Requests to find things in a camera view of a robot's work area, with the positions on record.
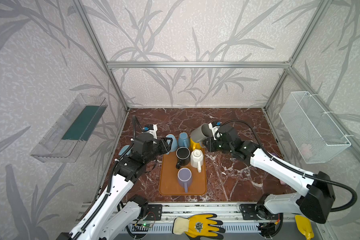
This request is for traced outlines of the black mug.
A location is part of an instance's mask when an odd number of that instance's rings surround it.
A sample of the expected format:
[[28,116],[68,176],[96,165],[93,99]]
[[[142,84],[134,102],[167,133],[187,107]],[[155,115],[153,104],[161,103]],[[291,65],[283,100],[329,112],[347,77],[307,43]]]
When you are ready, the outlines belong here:
[[176,168],[180,169],[190,163],[191,152],[187,147],[179,147],[176,151],[177,163]]

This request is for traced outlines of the grey mug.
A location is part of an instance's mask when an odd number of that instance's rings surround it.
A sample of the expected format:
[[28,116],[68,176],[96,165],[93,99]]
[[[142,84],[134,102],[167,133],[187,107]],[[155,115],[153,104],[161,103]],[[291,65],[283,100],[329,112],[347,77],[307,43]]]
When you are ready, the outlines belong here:
[[203,140],[212,136],[213,133],[208,124],[202,124],[191,132],[191,140],[194,143],[201,143]]

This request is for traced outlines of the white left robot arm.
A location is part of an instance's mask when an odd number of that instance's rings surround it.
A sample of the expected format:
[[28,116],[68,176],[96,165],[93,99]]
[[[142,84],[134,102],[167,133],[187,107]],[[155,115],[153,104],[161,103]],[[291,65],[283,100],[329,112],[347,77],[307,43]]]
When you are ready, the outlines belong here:
[[108,185],[83,219],[59,240],[113,240],[132,221],[147,215],[148,201],[139,196],[131,198],[118,210],[124,196],[146,172],[147,164],[170,152],[172,138],[155,139],[150,133],[133,138],[118,158],[108,179]]

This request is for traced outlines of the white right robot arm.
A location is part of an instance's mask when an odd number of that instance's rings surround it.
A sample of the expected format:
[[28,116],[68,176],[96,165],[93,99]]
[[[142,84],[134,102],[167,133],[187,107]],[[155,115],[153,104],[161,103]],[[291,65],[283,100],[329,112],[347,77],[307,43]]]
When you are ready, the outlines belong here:
[[[314,174],[271,155],[258,137],[255,137],[256,142],[243,141],[233,126],[220,122],[212,122],[208,128],[203,145],[209,152],[230,154],[236,160],[268,172],[296,191],[294,194],[263,195],[257,203],[260,214],[296,214],[324,224],[330,213],[349,209],[357,202],[358,195],[351,187],[332,181],[323,172]],[[334,187],[350,192],[350,201],[334,207]]]

